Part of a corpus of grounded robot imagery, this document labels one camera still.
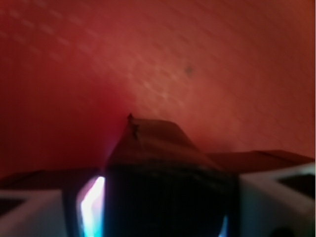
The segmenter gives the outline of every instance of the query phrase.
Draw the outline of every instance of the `wall texture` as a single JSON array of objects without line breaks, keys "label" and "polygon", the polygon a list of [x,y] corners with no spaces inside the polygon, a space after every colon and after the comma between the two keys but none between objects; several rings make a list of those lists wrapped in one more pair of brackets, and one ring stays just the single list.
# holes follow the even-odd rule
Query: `wall texture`
[{"label": "wall texture", "polygon": [[0,174],[104,164],[125,118],[315,157],[315,1],[0,2]]}]

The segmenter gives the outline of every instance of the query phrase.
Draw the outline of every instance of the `glowing light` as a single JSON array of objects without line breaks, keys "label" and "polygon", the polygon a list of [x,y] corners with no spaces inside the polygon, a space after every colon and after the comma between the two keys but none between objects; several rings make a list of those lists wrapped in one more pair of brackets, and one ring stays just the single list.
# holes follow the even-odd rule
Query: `glowing light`
[{"label": "glowing light", "polygon": [[101,237],[103,232],[103,203],[105,178],[98,177],[81,202],[85,237]]}]

